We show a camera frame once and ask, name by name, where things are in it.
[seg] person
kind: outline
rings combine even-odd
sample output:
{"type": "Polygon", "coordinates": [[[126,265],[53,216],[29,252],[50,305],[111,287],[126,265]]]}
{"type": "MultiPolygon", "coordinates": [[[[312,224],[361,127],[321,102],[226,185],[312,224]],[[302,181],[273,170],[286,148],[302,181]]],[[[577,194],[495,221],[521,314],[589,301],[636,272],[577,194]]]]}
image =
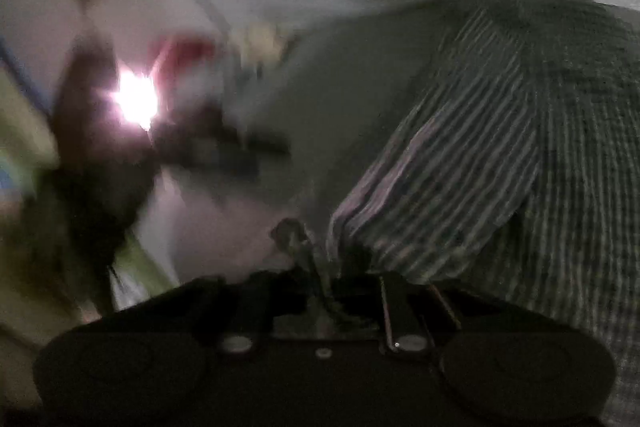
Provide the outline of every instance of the person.
{"type": "Polygon", "coordinates": [[[445,4],[420,97],[331,217],[332,274],[460,277],[585,331],[617,365],[602,420],[638,425],[638,34],[591,0],[445,4]]]}

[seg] shirt sleeve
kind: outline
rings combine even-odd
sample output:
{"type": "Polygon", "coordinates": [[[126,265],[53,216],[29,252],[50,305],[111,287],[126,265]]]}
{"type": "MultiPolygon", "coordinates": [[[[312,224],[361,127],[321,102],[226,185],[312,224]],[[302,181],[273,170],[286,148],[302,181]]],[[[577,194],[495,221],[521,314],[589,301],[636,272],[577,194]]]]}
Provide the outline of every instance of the shirt sleeve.
{"type": "Polygon", "coordinates": [[[456,277],[521,205],[538,170],[521,50],[482,7],[443,38],[420,100],[332,216],[334,275],[357,247],[414,283],[456,277]]]}

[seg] bright light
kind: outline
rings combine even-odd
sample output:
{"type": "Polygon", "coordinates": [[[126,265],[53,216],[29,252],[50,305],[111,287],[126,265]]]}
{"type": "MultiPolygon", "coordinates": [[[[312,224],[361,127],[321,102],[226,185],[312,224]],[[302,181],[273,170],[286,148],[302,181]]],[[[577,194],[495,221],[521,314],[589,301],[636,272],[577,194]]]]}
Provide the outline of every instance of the bright light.
{"type": "Polygon", "coordinates": [[[147,131],[151,128],[151,120],[158,112],[158,96],[148,76],[120,70],[120,90],[114,97],[127,121],[147,131]]]}

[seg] striped shirt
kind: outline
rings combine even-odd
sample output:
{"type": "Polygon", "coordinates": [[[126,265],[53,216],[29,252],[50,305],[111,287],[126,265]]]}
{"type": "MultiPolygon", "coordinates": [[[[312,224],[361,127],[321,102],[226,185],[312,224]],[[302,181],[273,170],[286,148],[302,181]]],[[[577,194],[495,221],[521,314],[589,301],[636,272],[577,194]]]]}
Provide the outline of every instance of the striped shirt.
{"type": "Polygon", "coordinates": [[[460,277],[593,335],[640,425],[640,39],[590,0],[464,0],[326,243],[414,283],[460,277]]]}

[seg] red object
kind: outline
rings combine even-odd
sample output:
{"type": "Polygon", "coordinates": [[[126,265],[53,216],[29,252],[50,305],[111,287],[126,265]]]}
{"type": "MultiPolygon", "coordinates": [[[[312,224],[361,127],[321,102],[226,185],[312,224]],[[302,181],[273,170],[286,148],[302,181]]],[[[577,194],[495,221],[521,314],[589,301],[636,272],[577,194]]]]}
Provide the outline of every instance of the red object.
{"type": "Polygon", "coordinates": [[[170,105],[180,75],[194,64],[214,58],[216,47],[213,38],[197,34],[164,37],[151,47],[151,75],[162,105],[170,105]]]}

